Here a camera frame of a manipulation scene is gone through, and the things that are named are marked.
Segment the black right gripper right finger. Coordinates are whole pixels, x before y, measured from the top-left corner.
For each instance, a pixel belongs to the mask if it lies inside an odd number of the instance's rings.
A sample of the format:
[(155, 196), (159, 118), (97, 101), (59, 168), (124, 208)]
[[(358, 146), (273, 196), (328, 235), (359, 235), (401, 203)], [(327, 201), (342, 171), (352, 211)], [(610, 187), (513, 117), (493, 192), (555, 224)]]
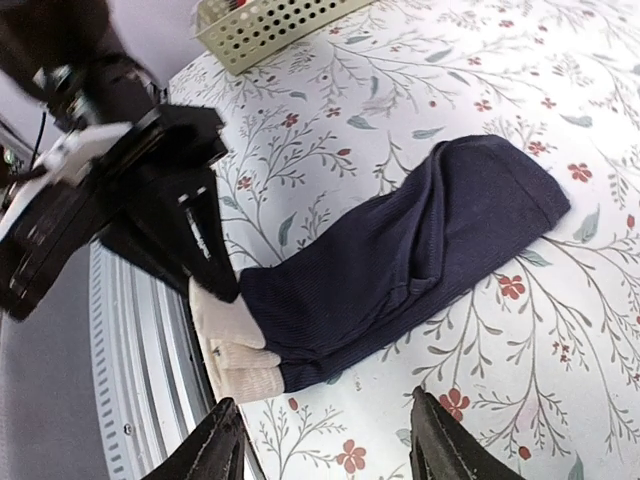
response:
[(412, 396), (410, 462), (413, 480), (520, 480), (421, 387)]

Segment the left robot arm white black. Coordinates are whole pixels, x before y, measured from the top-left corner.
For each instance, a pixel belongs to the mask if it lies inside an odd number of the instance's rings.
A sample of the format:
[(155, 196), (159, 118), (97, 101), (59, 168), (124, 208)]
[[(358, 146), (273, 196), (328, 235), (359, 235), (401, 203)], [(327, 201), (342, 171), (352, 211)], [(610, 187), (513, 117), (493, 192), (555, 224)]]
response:
[(104, 1), (5, 1), (1, 68), (60, 139), (1, 171), (1, 307), (26, 319), (67, 261), (98, 241), (180, 294), (239, 293), (221, 225), (209, 107), (174, 105), (121, 43)]

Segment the navy underwear with cream waistband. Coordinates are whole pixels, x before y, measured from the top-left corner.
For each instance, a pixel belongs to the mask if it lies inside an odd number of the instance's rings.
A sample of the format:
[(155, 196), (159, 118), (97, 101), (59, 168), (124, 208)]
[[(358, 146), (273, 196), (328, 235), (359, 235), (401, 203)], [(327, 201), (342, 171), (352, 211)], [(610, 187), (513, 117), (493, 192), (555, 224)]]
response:
[(232, 303), (189, 288), (214, 394), (238, 403), (330, 380), (398, 340), (552, 230), (558, 182), (495, 135), (436, 144), (395, 191), (346, 212)]

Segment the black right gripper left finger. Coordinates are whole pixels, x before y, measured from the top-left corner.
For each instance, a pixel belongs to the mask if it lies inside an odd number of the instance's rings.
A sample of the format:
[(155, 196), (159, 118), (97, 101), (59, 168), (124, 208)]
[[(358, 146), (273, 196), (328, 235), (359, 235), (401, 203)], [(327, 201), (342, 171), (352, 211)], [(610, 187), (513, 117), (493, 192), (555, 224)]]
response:
[(241, 480), (244, 456), (242, 418), (236, 403), (224, 398), (144, 480)]

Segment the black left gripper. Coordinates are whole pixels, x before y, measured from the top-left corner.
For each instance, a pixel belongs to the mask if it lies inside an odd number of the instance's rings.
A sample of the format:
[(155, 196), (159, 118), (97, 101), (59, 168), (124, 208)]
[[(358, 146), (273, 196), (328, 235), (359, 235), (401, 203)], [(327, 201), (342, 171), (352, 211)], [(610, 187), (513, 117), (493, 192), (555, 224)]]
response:
[[(153, 108), (77, 186), (46, 186), (1, 239), (1, 307), (27, 318), (70, 257), (98, 242), (179, 294), (196, 281), (232, 303), (240, 289), (227, 253), (213, 164), (223, 121), (207, 107)], [(36, 167), (21, 186), (42, 176)]]

